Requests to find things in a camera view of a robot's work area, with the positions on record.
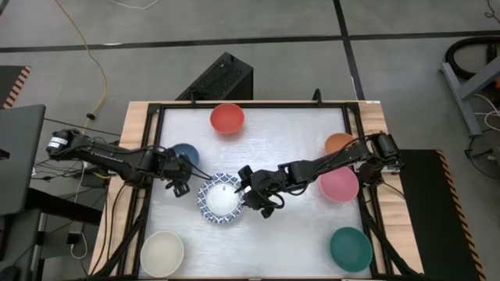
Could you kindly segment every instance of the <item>yellow cable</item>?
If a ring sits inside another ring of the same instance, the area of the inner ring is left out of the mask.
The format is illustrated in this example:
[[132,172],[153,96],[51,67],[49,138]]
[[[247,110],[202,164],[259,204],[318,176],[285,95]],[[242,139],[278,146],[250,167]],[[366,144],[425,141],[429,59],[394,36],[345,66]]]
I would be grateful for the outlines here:
[[103,180],[109,180],[109,179],[111,179],[111,176],[103,176],[103,175],[98,174],[96,172],[94,172],[94,175],[96,175],[97,177],[100,177]]
[[[99,67],[99,70],[101,70],[101,74],[102,74],[102,79],[104,80],[104,87],[102,89],[102,97],[101,97],[101,100],[99,101],[99,103],[95,106],[94,110],[92,110],[92,115],[95,114],[95,112],[98,111],[98,109],[101,107],[102,105],[102,102],[104,101],[104,98],[106,96],[106,91],[108,90],[108,80],[106,79],[106,75],[104,74],[104,70],[102,69],[102,66],[101,64],[97,61],[97,59],[94,58],[94,56],[91,54],[91,50],[88,48],[88,45],[87,45],[87,41],[85,40],[85,37],[84,35],[81,33],[80,29],[77,27],[77,24],[73,21],[73,19],[71,18],[70,14],[68,14],[68,12],[63,8],[63,6],[61,5],[61,3],[59,3],[59,0],[54,0],[55,3],[57,4],[57,6],[59,6],[59,8],[61,9],[62,12],[64,12],[64,14],[66,15],[66,17],[68,18],[68,20],[70,20],[70,22],[73,24],[73,26],[75,27],[75,29],[78,31],[78,34],[80,35],[81,37],[81,40],[84,42],[84,46],[85,46],[85,50],[87,50],[87,53],[88,53],[88,56],[95,62],[95,64]],[[84,130],[82,131],[82,134],[85,133],[85,130],[88,126],[88,122],[90,121],[89,118],[87,118],[87,122],[85,123],[84,125]]]

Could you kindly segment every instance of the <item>black and orange striped edge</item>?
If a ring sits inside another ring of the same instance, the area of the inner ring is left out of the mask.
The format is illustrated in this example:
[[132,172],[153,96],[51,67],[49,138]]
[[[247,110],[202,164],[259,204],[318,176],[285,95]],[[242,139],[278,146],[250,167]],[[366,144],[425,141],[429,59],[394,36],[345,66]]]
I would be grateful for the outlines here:
[[23,89],[24,83],[26,83],[26,80],[28,79],[28,75],[30,75],[30,72],[31,72],[31,66],[24,66],[24,69],[21,70],[21,73],[17,77],[16,82],[12,86],[12,90],[10,91],[9,96],[5,100],[3,108],[8,109],[14,106],[14,102],[16,102],[16,99],[21,94],[21,89]]
[[462,223],[464,235],[469,243],[470,254],[472,255],[472,259],[476,264],[476,270],[477,274],[479,275],[479,280],[486,281],[486,276],[484,275],[483,266],[481,265],[479,255],[476,251],[474,239],[472,238],[472,235],[470,235],[469,226],[467,225],[466,217],[463,214],[462,205],[460,205],[459,195],[456,193],[456,189],[453,186],[452,174],[450,173],[448,164],[446,163],[445,154],[443,154],[443,151],[440,150],[436,150],[436,152],[439,154],[439,159],[441,160],[441,164],[443,166],[443,169],[445,170],[445,176],[448,180],[448,187],[450,188],[450,192],[452,193],[453,201],[455,202],[455,208]]

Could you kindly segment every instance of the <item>red bowl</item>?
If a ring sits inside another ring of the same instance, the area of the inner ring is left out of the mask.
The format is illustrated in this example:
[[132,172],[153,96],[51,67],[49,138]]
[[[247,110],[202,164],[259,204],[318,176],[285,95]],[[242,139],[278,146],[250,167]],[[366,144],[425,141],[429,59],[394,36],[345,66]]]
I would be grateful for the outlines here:
[[235,104],[217,105],[210,115],[212,127],[218,133],[236,133],[243,126],[243,121],[245,121],[245,114]]

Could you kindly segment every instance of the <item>pink bowl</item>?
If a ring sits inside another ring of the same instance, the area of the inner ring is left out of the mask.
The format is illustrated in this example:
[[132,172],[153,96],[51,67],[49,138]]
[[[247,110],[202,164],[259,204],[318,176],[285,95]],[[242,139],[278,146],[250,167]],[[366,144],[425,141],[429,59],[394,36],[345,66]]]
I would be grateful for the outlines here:
[[359,182],[350,168],[343,167],[321,175],[320,188],[334,202],[349,202],[358,195]]

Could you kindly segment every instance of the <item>black box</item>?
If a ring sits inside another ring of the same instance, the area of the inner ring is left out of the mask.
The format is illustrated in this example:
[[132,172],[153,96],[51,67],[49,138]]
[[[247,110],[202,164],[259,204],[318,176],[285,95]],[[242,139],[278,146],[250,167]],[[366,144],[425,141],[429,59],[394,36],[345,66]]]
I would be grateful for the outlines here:
[[252,100],[253,67],[224,52],[177,101]]

